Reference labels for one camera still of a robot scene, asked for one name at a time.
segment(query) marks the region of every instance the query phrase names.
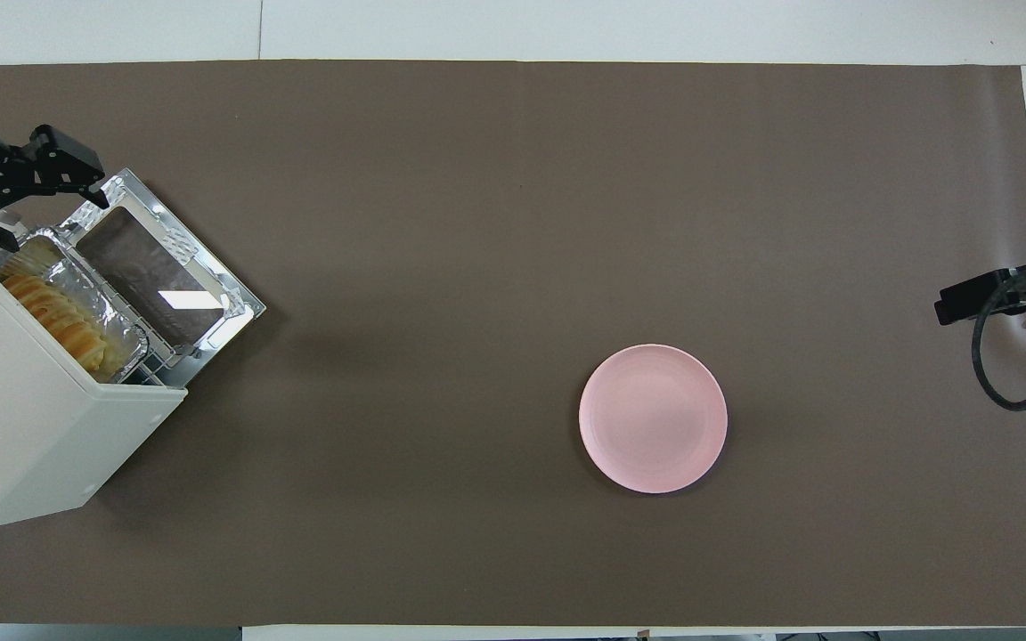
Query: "pink plate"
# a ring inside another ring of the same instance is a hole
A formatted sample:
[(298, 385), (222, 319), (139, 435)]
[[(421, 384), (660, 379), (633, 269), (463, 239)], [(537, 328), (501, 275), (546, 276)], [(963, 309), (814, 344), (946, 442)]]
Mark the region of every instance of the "pink plate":
[(581, 397), (581, 438), (607, 478), (647, 494), (697, 482), (723, 449), (723, 390), (702, 362), (666, 345), (613, 354)]

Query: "foil tray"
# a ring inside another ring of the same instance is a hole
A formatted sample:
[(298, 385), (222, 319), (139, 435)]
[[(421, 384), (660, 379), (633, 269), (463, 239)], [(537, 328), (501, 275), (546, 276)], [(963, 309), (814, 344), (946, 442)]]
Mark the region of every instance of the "foil tray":
[(129, 169), (83, 203), (57, 236), (146, 333), (127, 382), (183, 388), (267, 307)]
[(125, 382), (142, 365), (148, 355), (146, 332), (98, 286), (56, 231), (39, 228), (24, 237), (17, 252), (0, 252), (0, 279), (15, 273), (40, 277), (92, 317), (106, 344), (101, 368), (90, 372), (94, 382)]

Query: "black cable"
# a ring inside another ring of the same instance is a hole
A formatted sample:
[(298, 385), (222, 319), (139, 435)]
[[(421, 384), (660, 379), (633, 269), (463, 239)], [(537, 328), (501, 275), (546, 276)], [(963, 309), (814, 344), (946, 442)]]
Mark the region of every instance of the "black cable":
[(1009, 401), (1000, 393), (997, 393), (996, 388), (992, 387), (992, 383), (989, 382), (989, 375), (984, 373), (984, 361), (981, 358), (981, 340), (984, 339), (984, 324), (989, 320), (992, 310), (995, 309), (996, 305), (1000, 304), (1002, 296), (1011, 291), (1016, 281), (1021, 279), (1026, 279), (1026, 271), (1013, 273), (1008, 279), (1002, 280), (1000, 285), (997, 285), (994, 289), (992, 295), (985, 301), (984, 307), (981, 308), (981, 313), (976, 316), (976, 326), (973, 327), (973, 370), (976, 372), (976, 379), (981, 383), (981, 387), (984, 388), (984, 394), (989, 395), (992, 402), (1013, 411), (1025, 410), (1026, 398), (1023, 401)]

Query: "brown paper backdrop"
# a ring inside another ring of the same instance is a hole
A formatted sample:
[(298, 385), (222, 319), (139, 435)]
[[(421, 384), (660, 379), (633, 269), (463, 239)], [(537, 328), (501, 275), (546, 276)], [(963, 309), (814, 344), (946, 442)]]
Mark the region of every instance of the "brown paper backdrop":
[[(0, 69), (0, 135), (43, 122), (271, 309), (88, 506), (0, 527), (0, 622), (1026, 625), (1026, 413), (932, 309), (1026, 261), (1019, 70)], [(729, 405), (668, 496), (578, 437), (640, 342)], [(1026, 391), (1025, 321), (989, 352)]]

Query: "bread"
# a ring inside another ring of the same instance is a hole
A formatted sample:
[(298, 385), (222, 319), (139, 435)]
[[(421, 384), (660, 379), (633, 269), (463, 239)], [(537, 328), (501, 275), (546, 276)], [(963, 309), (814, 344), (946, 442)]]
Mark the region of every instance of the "bread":
[(105, 340), (97, 325), (77, 305), (37, 276), (13, 275), (3, 286), (86, 372), (101, 368)]
[(29, 240), (24, 246), (14, 252), (7, 263), (0, 268), (0, 279), (21, 273), (45, 273), (51, 265), (57, 263), (62, 256), (54, 250), (53, 245), (42, 237)]

